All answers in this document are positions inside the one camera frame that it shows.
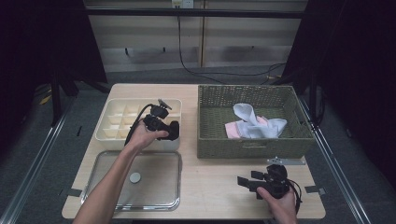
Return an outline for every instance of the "black tape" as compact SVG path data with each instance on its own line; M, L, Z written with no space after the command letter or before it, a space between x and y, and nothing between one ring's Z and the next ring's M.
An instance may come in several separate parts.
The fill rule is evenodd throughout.
M305 187L306 193L319 193L319 195L326 194L326 189L325 188L318 188L317 186L307 186Z
M81 195L81 192L82 192L81 189L62 189L59 195L79 197Z

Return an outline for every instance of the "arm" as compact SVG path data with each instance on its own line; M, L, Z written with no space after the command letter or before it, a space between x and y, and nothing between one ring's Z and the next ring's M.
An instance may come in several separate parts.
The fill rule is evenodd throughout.
M73 223L109 223L134 158L154 139L167 135L166 131L148 132L143 121L140 121L131 140L78 210Z
M291 188L281 199L274 198L262 187L258 187L257 192L268 202L270 212L279 224L297 224L295 195Z

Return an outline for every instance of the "gray carpet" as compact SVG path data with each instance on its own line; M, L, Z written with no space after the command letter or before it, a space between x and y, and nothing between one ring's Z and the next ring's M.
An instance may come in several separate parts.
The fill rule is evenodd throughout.
M268 66L227 67L191 69L204 72L228 72L236 74L258 74L265 72ZM281 74L282 67L277 68L271 76ZM107 74L111 87L115 83L218 83L217 81L191 75L184 69L112 73ZM230 76L214 74L210 76L226 84L262 84L266 78L259 76ZM70 223L62 217L65 196L59 195L62 189L73 184L79 164L92 137L93 129L99 119L107 95L84 83L78 83L80 93L74 100L64 126L40 172L17 223ZM10 149L1 163L1 204L3 213L16 192L21 179L30 167L35 154L45 140L51 122L51 103L37 105L22 125L21 136ZM320 125L332 151L343 168L351 186L361 199L372 223L390 223L396 220L396 195L386 179L365 157L359 143L346 134L346 127L327 105L324 120ZM317 221L301 220L300 223L356 223L349 206L332 176L326 161L318 147L310 150L306 159L318 187L325 188L322 195L326 217ZM131 223L131 220L117 220L114 223ZM134 221L134 223L152 223L152 221ZM175 223L174 221L157 221L156 223ZM247 223L246 221L219 223Z

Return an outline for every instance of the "black cable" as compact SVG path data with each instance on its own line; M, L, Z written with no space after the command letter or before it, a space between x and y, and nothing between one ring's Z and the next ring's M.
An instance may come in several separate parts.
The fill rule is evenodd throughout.
M189 72L190 74L196 76L196 77L205 77L205 76L200 76L200 75L228 75L228 76L240 76L240 77L256 77L256 76L260 76L260 75L265 75L265 74L269 74L271 71L277 69L279 66L284 65L286 63L275 63L272 64L267 71L265 72L261 72L261 73L257 73L257 74L236 74L236 73L222 73L222 72L212 72L212 73L196 73L191 71L189 68L186 67L186 65L183 62L183 57L181 55L181 28L180 28L180 17L177 17L177 28L178 28L178 53L179 53L179 58L180 58L180 62L183 66L183 68ZM221 82L219 80L216 80L212 77L205 77L208 78L210 80L216 81L218 83L221 84L226 84L224 82ZM267 76L267 80L264 81L262 84L264 84L265 82L267 82L269 80L269 77Z
M125 143L124 145L127 145L128 142L131 140L132 134L134 133L134 130L136 129L137 125L139 124L140 117L142 117L143 112L149 107L149 106L154 106L153 104L145 105L143 109L140 111L139 115L136 117L136 120L134 121L134 124L131 126L131 130L129 130L128 135L126 136Z
M317 116L318 126L323 121L325 110L326 110L326 95L323 90L320 90L319 112L318 112L318 116Z
M287 179L287 180L288 180L289 182L295 184L295 185L298 187L299 191L300 191L300 193L297 192L297 189L294 187L294 185L292 185L291 183L289 183L290 187L291 187L291 188L293 189L293 191L294 191L294 194L296 195L296 206L295 206L295 208L296 208L296 214L297 214L298 211L300 210L300 204L303 202L303 201L301 201L301 197L302 197L303 194L302 194L302 192L301 192L300 186L299 186L295 181L290 180L290 179Z
M263 85L263 84L265 84L267 81L269 81L269 80L270 80L270 77L271 77L271 71L274 71L275 69L277 69L278 67L280 67L280 66L282 66L282 65L285 65L285 63L274 63L274 64L272 64L272 65L268 68L268 70L267 70L267 73L268 73L267 79L265 79L265 81L262 82L260 85Z

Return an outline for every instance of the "wall outlet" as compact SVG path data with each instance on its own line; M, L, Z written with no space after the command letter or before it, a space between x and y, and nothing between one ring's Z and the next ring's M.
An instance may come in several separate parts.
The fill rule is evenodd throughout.
M194 1L193 0L182 0L181 7L182 8L194 8Z
M182 8L182 0L172 0L172 8Z

